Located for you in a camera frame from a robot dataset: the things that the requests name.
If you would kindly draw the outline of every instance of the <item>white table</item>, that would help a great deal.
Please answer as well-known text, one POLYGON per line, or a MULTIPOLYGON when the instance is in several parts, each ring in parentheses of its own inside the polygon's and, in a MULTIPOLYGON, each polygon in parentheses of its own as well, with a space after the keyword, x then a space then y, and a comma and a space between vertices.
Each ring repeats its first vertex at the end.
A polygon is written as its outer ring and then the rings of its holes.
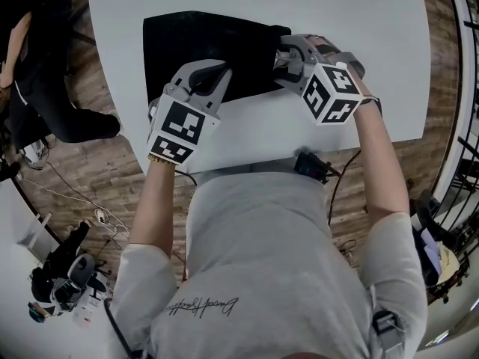
MULTIPOLYGON (((326 36, 364 64, 365 82, 382 100, 391 139, 423 134, 430 84, 424 0, 90 0, 90 7, 106 81, 144 171, 149 124, 143 19, 182 10, 326 36)), ((211 142, 182 168, 205 171, 287 158, 301 147, 331 151, 359 145, 353 120, 345 126, 314 126, 298 99, 280 90, 222 104, 222 123, 211 142)))

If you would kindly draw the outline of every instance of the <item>white box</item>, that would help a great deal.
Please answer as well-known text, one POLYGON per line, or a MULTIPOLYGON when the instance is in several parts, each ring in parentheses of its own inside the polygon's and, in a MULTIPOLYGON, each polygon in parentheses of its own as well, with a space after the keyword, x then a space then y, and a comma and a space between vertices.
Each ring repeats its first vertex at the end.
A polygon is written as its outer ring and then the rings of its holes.
POLYGON ((210 138, 220 122, 187 102, 163 94, 151 120, 148 153, 181 165, 210 138))
POLYGON ((301 95, 301 107, 316 124, 344 124, 364 99, 346 64, 316 64, 301 95))

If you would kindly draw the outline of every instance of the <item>gray t-shirt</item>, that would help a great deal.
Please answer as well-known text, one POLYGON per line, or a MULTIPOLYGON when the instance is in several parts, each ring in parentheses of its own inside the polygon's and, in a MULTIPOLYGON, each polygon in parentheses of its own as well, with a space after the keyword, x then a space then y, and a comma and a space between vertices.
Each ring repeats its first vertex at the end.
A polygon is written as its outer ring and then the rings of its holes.
MULTIPOLYGON (((156 358, 380 358, 378 307, 399 318, 405 358, 423 337, 426 293, 404 213, 373 226, 358 277, 332 244, 321 184, 238 174, 198 188, 186 246, 179 289, 160 249, 130 245, 121 258, 112 310, 130 346, 150 338, 156 358)), ((116 336, 109 351, 125 357, 116 336)))

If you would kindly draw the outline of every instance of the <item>black device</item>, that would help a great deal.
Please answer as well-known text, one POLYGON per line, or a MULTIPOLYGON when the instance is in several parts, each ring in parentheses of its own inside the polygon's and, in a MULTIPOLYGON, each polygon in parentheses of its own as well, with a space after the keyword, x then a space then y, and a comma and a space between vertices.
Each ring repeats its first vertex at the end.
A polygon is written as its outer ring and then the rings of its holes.
POLYGON ((328 182, 328 177, 339 177, 341 173, 331 166, 330 162, 323 162, 313 153, 301 152, 294 165, 294 171, 302 176, 310 177, 322 184, 328 182))

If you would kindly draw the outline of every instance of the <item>bracelet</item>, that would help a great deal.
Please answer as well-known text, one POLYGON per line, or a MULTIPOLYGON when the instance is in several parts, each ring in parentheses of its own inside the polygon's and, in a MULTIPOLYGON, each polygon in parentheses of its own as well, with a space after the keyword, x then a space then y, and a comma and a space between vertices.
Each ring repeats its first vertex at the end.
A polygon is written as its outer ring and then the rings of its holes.
POLYGON ((160 162, 160 163, 165 164, 165 165, 176 165, 176 164, 174 164, 173 162, 169 162, 169 161, 167 161, 167 160, 165 160, 165 159, 162 159, 162 158, 160 158, 160 157, 154 156, 153 154, 148 154, 148 159, 149 159, 150 161, 160 162))
POLYGON ((381 105, 381 100, 379 99, 379 97, 364 96, 364 99, 361 101, 361 104, 359 104, 359 105, 368 104, 371 101, 374 101, 376 103, 377 108, 379 109, 379 113, 381 114, 381 117, 382 117, 382 105, 381 105))

